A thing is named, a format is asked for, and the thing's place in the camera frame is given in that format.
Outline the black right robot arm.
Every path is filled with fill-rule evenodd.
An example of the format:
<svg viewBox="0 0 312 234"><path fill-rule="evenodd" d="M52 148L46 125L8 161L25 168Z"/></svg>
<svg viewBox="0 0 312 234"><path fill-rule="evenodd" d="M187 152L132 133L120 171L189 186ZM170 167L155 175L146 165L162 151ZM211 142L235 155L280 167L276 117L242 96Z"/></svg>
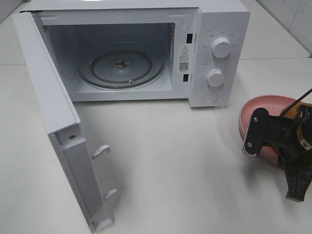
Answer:
<svg viewBox="0 0 312 234"><path fill-rule="evenodd" d="M288 185L286 198L302 202L312 182L312 106L301 103L294 118L268 113L266 118L262 144L278 150Z"/></svg>

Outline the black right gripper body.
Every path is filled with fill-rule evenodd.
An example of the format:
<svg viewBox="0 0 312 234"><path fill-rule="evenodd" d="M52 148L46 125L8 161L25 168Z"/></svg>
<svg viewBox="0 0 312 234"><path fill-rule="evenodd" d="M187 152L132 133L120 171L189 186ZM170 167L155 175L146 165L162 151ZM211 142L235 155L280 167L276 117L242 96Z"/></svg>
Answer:
<svg viewBox="0 0 312 234"><path fill-rule="evenodd" d="M260 147L268 147L277 154L279 167L304 168L304 149L296 139L299 122L286 117L263 114L260 116Z"/></svg>

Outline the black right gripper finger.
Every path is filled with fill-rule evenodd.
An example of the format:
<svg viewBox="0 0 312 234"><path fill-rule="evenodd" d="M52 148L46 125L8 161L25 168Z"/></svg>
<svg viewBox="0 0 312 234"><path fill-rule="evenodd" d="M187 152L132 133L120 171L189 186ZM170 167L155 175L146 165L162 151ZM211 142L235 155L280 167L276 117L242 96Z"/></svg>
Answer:
<svg viewBox="0 0 312 234"><path fill-rule="evenodd" d="M309 118L312 113L312 105L311 104L300 104L297 108L296 120L303 122L306 118Z"/></svg>
<svg viewBox="0 0 312 234"><path fill-rule="evenodd" d="M312 182L312 152L302 152L293 159L290 156L290 153L281 151L280 158L288 185L286 199L304 201Z"/></svg>

